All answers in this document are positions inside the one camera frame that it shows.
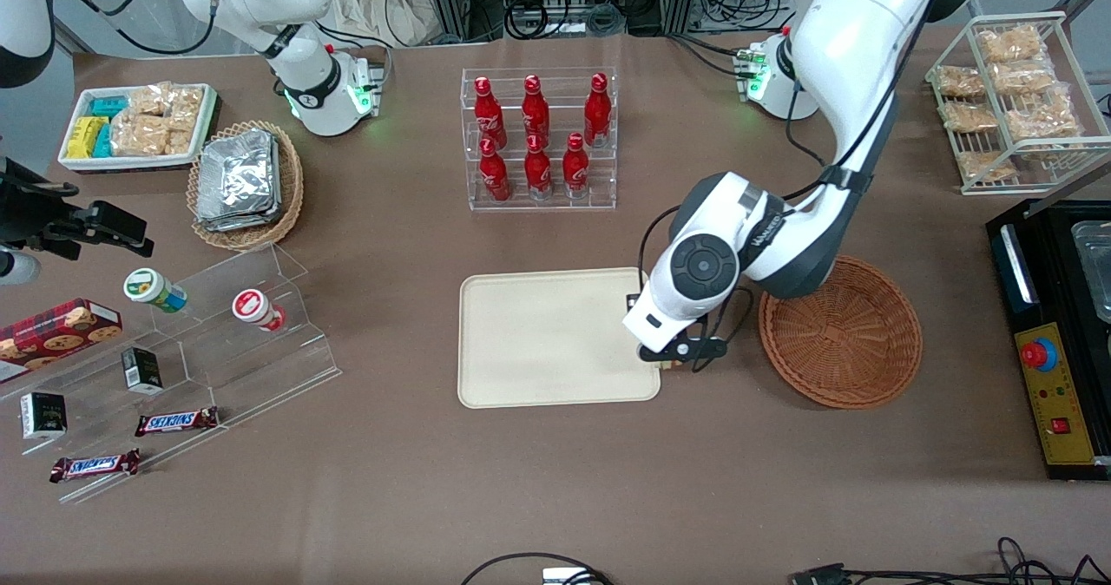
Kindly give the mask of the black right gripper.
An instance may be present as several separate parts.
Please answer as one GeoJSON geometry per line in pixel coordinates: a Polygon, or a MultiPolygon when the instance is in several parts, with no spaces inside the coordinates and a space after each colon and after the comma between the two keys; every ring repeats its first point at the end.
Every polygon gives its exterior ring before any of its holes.
{"type": "Polygon", "coordinates": [[[69,198],[76,194],[78,186],[56,184],[3,158],[1,245],[73,261],[79,260],[83,244],[123,248],[140,258],[154,255],[146,220],[100,199],[88,206],[71,204],[69,198]]]}

